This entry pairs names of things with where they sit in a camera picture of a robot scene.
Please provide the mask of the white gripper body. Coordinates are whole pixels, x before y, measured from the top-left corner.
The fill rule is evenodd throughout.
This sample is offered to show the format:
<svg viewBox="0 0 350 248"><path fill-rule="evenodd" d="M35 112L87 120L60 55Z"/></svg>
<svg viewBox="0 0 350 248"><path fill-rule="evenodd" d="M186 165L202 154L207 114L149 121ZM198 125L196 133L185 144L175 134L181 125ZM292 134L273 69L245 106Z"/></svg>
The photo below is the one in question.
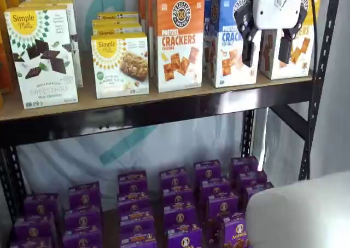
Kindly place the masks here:
<svg viewBox="0 0 350 248"><path fill-rule="evenodd" d="M299 17L301 0L250 0L258 29L292 28Z"/></svg>

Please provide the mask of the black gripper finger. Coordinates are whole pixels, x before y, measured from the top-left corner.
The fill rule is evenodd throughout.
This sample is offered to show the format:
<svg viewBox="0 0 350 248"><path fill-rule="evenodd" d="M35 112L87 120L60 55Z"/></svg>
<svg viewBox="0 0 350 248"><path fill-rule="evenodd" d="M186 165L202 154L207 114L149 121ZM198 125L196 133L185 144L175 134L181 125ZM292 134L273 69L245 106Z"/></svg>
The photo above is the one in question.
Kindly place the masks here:
<svg viewBox="0 0 350 248"><path fill-rule="evenodd" d="M252 67L254 59L255 43L253 42L255 35L258 32L256 25L256 13L253 9L257 0L246 0L235 12L238 31L243 39L242 62Z"/></svg>
<svg viewBox="0 0 350 248"><path fill-rule="evenodd" d="M307 16L308 5L302 0L278 0L279 28L283 31L279 48L279 60L289 62L291 46Z"/></svg>

